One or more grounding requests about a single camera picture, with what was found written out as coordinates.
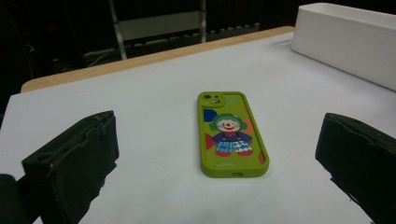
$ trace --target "green phone case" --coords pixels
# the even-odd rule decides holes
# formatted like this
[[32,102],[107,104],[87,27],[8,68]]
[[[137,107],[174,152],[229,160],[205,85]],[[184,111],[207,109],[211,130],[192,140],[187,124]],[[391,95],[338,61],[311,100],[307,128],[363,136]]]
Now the green phone case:
[[238,91],[205,91],[198,96],[201,168],[211,177],[255,177],[269,158],[248,105]]

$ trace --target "smartphone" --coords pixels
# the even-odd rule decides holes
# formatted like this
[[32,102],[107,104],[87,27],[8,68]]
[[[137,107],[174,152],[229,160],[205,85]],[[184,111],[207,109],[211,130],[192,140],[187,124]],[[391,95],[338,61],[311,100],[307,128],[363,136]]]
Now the smartphone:
[[247,97],[239,91],[198,96],[200,159],[210,177],[264,175],[269,158]]

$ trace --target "white table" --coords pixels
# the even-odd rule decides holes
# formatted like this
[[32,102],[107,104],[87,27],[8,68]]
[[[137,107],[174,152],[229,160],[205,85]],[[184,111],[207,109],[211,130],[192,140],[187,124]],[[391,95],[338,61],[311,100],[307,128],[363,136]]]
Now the white table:
[[[291,39],[278,35],[14,95],[0,132],[0,171],[22,177],[22,159],[78,120],[114,110],[118,167],[81,223],[369,224],[315,160],[318,135],[332,112],[396,136],[396,93],[291,51]],[[247,96],[271,159],[264,176],[201,172],[201,91]]]

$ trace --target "clown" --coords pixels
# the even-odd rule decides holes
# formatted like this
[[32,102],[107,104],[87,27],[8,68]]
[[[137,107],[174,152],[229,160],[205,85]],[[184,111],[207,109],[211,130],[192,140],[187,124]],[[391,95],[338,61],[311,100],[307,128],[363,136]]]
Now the clown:
[[249,156],[253,152],[249,145],[251,137],[240,132],[247,127],[247,124],[236,115],[220,114],[214,117],[210,129],[220,131],[211,139],[217,145],[216,154],[228,157],[235,149],[239,156]]

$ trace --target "wooden table edge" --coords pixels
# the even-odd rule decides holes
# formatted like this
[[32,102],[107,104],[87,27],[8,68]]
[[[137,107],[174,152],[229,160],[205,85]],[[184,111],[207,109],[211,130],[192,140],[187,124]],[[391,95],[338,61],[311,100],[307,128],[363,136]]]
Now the wooden table edge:
[[90,77],[99,77],[101,75],[119,72],[122,70],[135,68],[138,66],[143,66],[151,63],[159,63],[194,53],[228,47],[231,45],[268,38],[275,35],[283,35],[286,33],[291,33],[293,31],[294,31],[294,27],[283,26],[275,29],[259,31],[247,35],[238,35],[230,38],[224,38],[221,40],[192,45],[184,48],[171,49],[171,50],[153,53],[124,61],[101,64],[94,67],[78,69],[75,71],[51,75],[47,77],[39,77],[25,82],[21,87],[21,92],[35,91],[42,88],[78,81]]

